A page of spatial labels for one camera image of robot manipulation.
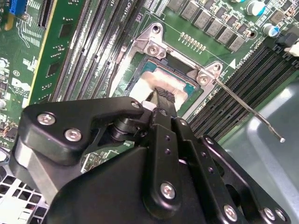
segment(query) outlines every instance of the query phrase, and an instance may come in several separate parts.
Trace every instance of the black memory slot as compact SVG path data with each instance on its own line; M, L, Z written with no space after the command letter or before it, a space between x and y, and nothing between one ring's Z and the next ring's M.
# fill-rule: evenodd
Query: black memory slot
M136 4L136 6L132 7L130 9L129 14L131 14L131 16L126 18L126 20L128 20L126 22L126 26L124 27L124 29L122 31L122 34L120 35L119 40L112 47L113 50L110 51L110 52L112 52L111 57L110 58L108 57L108 60L106 60L105 65L104 65L104 69L102 69L101 72L100 72L100 77L102 77L102 80L106 80L107 78L109 78L108 75L111 72L111 68L108 65L109 64L113 64L114 65L113 72L112 72L112 74L111 74L111 76L109 78L109 81L107 83L106 97L109 97L111 86L112 86L112 82L113 82L114 77L116 76L116 73L117 73L117 70L118 70L118 65L115 65L116 59L117 59L117 57L118 57L118 55L119 55L119 53L121 51L122 46L124 45L124 42L125 42L127 36L129 35L129 33L131 31L131 28L133 27L133 25L134 25L134 23L136 21L136 18L139 15L139 12L141 11L141 9L142 9L145 1L146 0L141 0L141 1L135 1L134 2ZM103 85L105 84L104 82L99 82L99 83L100 83L100 85L98 86L98 88L96 88L94 90L94 93L93 93L94 96L98 95L99 91L101 89L103 89Z
M82 9L82 12L81 12L81 15L80 15L80 18L79 18L79 21L78 21L73 39L72 39L72 44L74 45L74 47L72 49L69 49L67 54L66 54L66 57L65 57L65 60L64 60L64 65L62 67L59 80L56 84L55 92L52 96L52 101L57 101L57 98L61 93L61 88L62 88L62 84L63 84L64 79L65 79L65 74L67 73L67 71L70 67L71 58L72 58L74 49L75 49L76 45L78 44L78 40L79 40L78 37L79 37L79 35L80 35L80 33L83 29L84 21L85 21L85 18L87 16L87 13L89 12L91 2L92 2L92 0L86 0L84 2L84 6L83 6L83 9Z
M92 22L92 28L91 28L91 30L89 30L89 33L87 35L86 44L84 45L84 48L82 49L82 51L80 53L79 60L75 65L75 70L71 76L69 83L68 83L68 88L64 95L64 100L69 100L71 98L71 95L73 94L75 86L78 83L78 79L81 75L81 70L83 69L84 64L86 62L86 57L90 50L90 46L92 45L92 42L99 30L99 27L104 20L104 15L105 15L105 11L107 9L108 3L109 3L108 0L104 0L101 2L100 6L97 8L97 13L95 16L96 19Z
M109 41L111 40L112 34L117 30L118 23L121 20L121 16L124 13L124 10L127 6L127 2L124 0L121 0L120 3L117 5L117 9L113 14L112 20L109 23L109 26L107 27L107 30L105 32L105 35L103 36L103 39L101 41L101 44L99 47L95 50L95 54L93 55L92 62L87 68L87 75L83 77L83 82L80 85L80 91L76 98L82 98L84 97L87 89L90 86L90 82L95 74L95 71L99 65L100 58L103 56L103 53L106 49L106 47L109 44Z
M243 79L243 82L241 82L238 86L235 87L234 93L237 96L243 96L244 92L246 92L247 86L250 86L252 83L258 83L259 76L257 74L263 74L268 68L270 68L273 63L276 62L275 58L278 58L277 55L271 55L270 57L265 57L263 59L264 63L262 66L256 66L252 72L253 75L247 76ZM203 130L206 130L210 125L211 122L216 120L219 115L222 117L226 113L232 112L232 106L236 103L236 101L233 98L228 98L228 94L226 92L223 92L224 95L226 95L227 98L223 99L223 101L219 104L217 104L217 111L218 113L211 113L210 116L207 116L205 119L205 124L200 125L200 129L196 131L196 133L201 133Z
M263 60L271 51L264 47L260 46L246 61L246 63L239 68L234 75L225 83L228 88L234 90L238 84L246 77L248 74L257 66L256 61ZM206 118L217 109L217 105L219 105L224 99L227 97L225 91L220 90L214 97L213 100L209 101L208 105L206 105L203 110L196 115L191 121L191 128L194 130L196 127L201 126L202 123L206 120Z
M226 85L249 106L256 108L296 71L292 67L294 60L286 61L282 54L278 55L261 45ZM249 115L246 109L220 89L193 119L192 130L196 137L209 134L219 140Z

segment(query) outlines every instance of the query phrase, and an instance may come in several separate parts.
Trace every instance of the white label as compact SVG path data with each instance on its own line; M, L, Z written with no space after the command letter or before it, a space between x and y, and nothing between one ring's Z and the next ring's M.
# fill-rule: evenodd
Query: white label
M25 108L26 106L28 106L28 98L23 98L23 102L22 102L22 108Z
M9 92L5 93L4 99L10 100L11 94Z

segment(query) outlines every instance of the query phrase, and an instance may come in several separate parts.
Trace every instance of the green circuit board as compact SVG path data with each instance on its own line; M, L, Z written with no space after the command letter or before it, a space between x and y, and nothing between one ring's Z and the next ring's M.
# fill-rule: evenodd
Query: green circuit board
M264 41L264 24L271 23L281 32L291 27L299 28L299 22L294 18L298 4L291 2L286 6L289 0L265 0L266 8L261 16L246 13L250 0L242 3L182 0L178 1L177 9L171 6L172 2L28 0L26 11L12 16L7 11L8 1L2 0L0 81L7 88L2 89L0 83L1 99L6 103L0 110L0 130L3 126L0 145L12 147L14 138L7 133L12 128L16 130L21 111L28 104L105 97L118 52L123 52L123 58L111 95L129 95L132 78L136 77L147 55L137 52L129 64L125 64L126 56L134 40L154 22L163 26L163 43L199 67L219 62L223 67L219 77L222 82L229 80ZM192 15L187 11L190 4L195 7ZM209 23L205 28L199 28L195 23L199 13L203 12L210 16ZM229 30L234 40L238 38L241 44L223 43L225 39L220 33L213 34L210 29L214 21L220 26L218 31ZM180 107L179 116L183 116L202 94L200 88L194 89L196 91ZM218 90L215 86L188 121Z

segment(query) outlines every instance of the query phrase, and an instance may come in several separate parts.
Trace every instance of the dimm slot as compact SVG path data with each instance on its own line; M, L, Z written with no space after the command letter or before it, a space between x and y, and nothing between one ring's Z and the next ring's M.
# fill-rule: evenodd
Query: dimm slot
M265 58L270 53L270 50L264 46L260 46L246 61L242 66L242 70L238 69L233 76L226 82L226 85L231 90L234 90L235 87L243 80L251 70L256 67L255 61L260 61ZM195 127L200 126L202 121L213 112L214 108L221 103L225 98L225 91L220 90L211 101L203 108L203 110L194 116L191 120L191 129L194 130Z
M259 95L259 94L262 94L261 91L267 90L268 86L272 85L272 81L275 80L276 76L279 76L280 72L286 66L287 66L287 63L282 61L278 66L275 67L275 71L271 72L270 75L259 77L259 79L255 83L249 84L249 86L254 86L253 91L250 91L251 88L247 88L246 90L249 91L249 93L242 94L243 100L252 106L253 104L251 101L255 100L256 93L258 93L258 95ZM216 125L214 127L213 127L213 125L211 125L211 127L213 127L213 128L211 130L209 130L209 129L207 130L213 136L219 130L221 130L225 125L228 125L231 122L231 119L226 118L227 114L231 114L231 117L234 117L235 115L240 116L240 111L242 111L242 107L240 107L240 105L234 99L230 99L230 101L233 102L231 104L231 108L233 108L233 110L232 111L226 110L226 113L224 113L222 115L222 118L221 118L222 121L220 123L215 123Z
M253 75L248 74L247 76L248 79L247 80L243 79L244 82L240 83L238 86L235 87L234 89L235 94L237 94L238 96L243 96L244 92L248 90L248 87L250 87L253 83L255 83L259 78L257 74L263 74L265 70L270 68L273 65L273 63L276 62L277 59L274 60L274 58L278 58L278 56L272 55L271 57L266 58L264 66L256 67L256 71ZM223 100L221 103L217 104L217 111L220 112L227 111L231 108L232 104L234 104L235 102L236 101L233 98L230 98L228 102L227 100ZM219 113L210 113L210 115L206 117L206 121L214 121L218 116ZM207 126L209 126L209 122L206 122L204 125L201 124L200 130L198 132L200 132L201 130L206 130Z
M133 8L133 7L130 8L130 11L128 13L124 13L126 6L127 6L127 2L122 1L118 8L117 14L115 15L115 17L113 17L113 20L112 20L111 24L109 25L109 29L107 31L107 34L104 37L103 43L100 46L100 48L98 49L98 52L96 53L96 56L95 56L96 60L95 60L95 62L92 62L88 68L88 74L85 77L85 80L86 80L86 82L84 84L85 87L83 86L84 89L82 90L81 97L84 97L86 90L87 90L86 87L90 85L90 82L93 79L94 73L91 73L90 71L95 71L95 68L97 69L97 67L100 63L101 57L103 56L104 51L107 48L109 41L111 40L111 37L116 36L116 38L119 38L118 34L122 32L123 27L127 24L127 19L130 16L131 8ZM120 20L120 17L123 15L123 13L126 16L123 17L124 20ZM100 80L99 80L98 84L100 84L102 82L102 80L103 79L100 76Z
M105 15L105 11L107 9L108 3L109 3L108 0L101 1L100 6L97 8L97 13L95 16L96 20L93 20L93 22L92 22L92 25L91 25L92 28L89 30L84 48L81 50L81 52L79 54L78 60L76 61L75 66L74 66L74 70L71 71L71 79L68 83L68 88L65 92L64 100L69 100L71 98L71 95L74 91L77 81L81 75L80 72L84 67L86 57L88 56L88 53L90 50L90 46L92 46L92 42L93 42L96 34L98 33L99 27L103 23L104 15Z
M269 95L271 92L275 91L284 81L286 81L293 73L295 72L295 69L291 68L289 69L285 74L285 76L280 76L280 78L273 84L270 88L265 88L266 91L263 92L263 94L252 104L253 107L257 107L260 103L262 103ZM239 116L238 121L242 121L243 119L247 118L249 113L243 109L243 113ZM227 126L223 130L219 130L215 134L216 140L220 140L224 135L226 135L233 127L234 123L232 122L229 126Z
M119 0L114 2L114 6L112 8L110 16L109 16L108 20L106 21L103 29L101 30L101 32L103 34L100 36L100 39L96 43L95 51L90 52L92 54L92 55L90 55L91 60L88 60L87 62L85 62L85 64L88 63L88 65L84 66L86 69L83 72L78 73L80 75L80 80L81 80L78 83L79 91L77 93L73 94L72 99L78 99L79 96L81 98L81 96L82 96L81 94L83 92L82 88L86 89L86 90L89 88L89 85L90 85L88 83L89 76L93 77L95 75L97 66L96 67L94 67L94 66L95 66L95 64L97 64L97 61L99 60L99 58L95 52L98 52L100 50L102 44L104 43L107 33L109 33L109 29L111 28L111 24L113 23L113 19L115 19L115 17L117 17L121 13L120 5L122 5L122 4L120 4Z
M102 68L101 71L100 71L101 79L100 79L100 81L98 82L96 88L93 91L92 98L97 98L99 96L99 92L101 91L101 89L103 88L103 86L105 84L103 82L103 80L108 79L108 76L111 73L111 70L108 68L108 66L111 65L111 64L115 66L115 62L116 62L116 59L119 55L119 52L121 51L121 48L122 48L122 46L123 46L123 44L126 40L126 37L127 37L127 35L129 35L131 27L133 26L133 24L134 24L134 22L135 22L135 20L138 16L140 10L142 9L144 3L145 3L145 0L139 1L137 3L136 7L131 7L130 8L129 14L132 14L132 16L126 18L126 20L129 19L129 21L126 22L126 26L123 29L123 34L121 35L120 40L116 42L115 46L113 46L113 48L116 49L116 50L110 51L109 55L111 55L111 52L113 52L113 54L112 54L112 56L108 57L108 59L105 62L105 67ZM111 88L112 80L110 80L110 79L111 79L111 77L109 78L109 81L107 83L107 90L109 90Z
M55 92L54 92L54 94L52 96L52 101L57 101L58 100L57 98L58 98L58 96L61 93L61 88L62 88L62 84L63 84L64 79L65 79L65 74L66 74L66 72L67 72L67 70L68 70L68 68L70 66L71 58L72 58L72 55L73 55L73 52L74 52L73 46L76 46L77 43L78 43L78 35L82 31L82 28L83 28L83 25L84 25L84 21L85 21L87 13L89 11L91 2L92 2L92 0L86 0L84 2L83 8L82 8L82 12L81 12L81 15L80 15L80 18L79 18L79 21L78 21L75 33L74 33L73 39L72 39L71 44L70 44L70 48L69 48L69 50L67 52L67 55L65 57L64 65L63 65L63 68L61 70L59 80L58 80L58 82L56 84Z

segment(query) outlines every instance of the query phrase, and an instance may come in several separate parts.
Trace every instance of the chip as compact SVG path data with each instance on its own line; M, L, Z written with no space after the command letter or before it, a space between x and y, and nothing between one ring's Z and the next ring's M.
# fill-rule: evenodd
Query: chip
M222 23L218 19L215 19L207 29L206 33L211 36L216 36L216 34L221 29L221 27L222 27Z
M274 14L271 16L270 21L273 22L275 25L280 23L284 19L285 15L281 11L276 11Z
M167 6L177 13L184 1L185 0L170 0Z
M225 7L221 7L218 9L218 11L216 12L216 17L221 19L221 17L226 13L226 8Z
M217 40L223 44L227 44L227 42L232 38L233 35L234 32L231 28L225 28L225 30L221 33Z
M71 35L72 28L73 28L72 23L62 24L59 37L66 37Z
M195 21L194 25L200 29L203 29L210 20L210 18L211 15L207 11L203 10L197 18L197 20Z
M287 0L286 3L281 7L281 9L286 11L291 5L292 5L292 2Z
M244 42L245 40L242 37L237 36L228 48L234 52L237 52L238 49L244 44Z
M60 66L60 62L51 64L48 69L48 73L47 73L46 77L50 77L50 76L54 75L57 72L59 66Z
M187 19L191 20L194 14L197 12L199 6L195 3L195 1L190 1L186 8L182 12L182 16Z
M210 10L211 6L212 6L214 3L215 3L214 0L207 0L207 2L205 3L204 8L205 8L206 10Z
M227 21L227 25L230 26L230 27L232 27L233 24L234 24L237 20L238 20L237 17L235 17L234 15L232 15L232 16L229 18L229 20Z
M242 24L240 28L238 29L238 33L243 35L244 31L248 28L246 24Z
M0 90L6 91L7 90L7 83L0 82Z

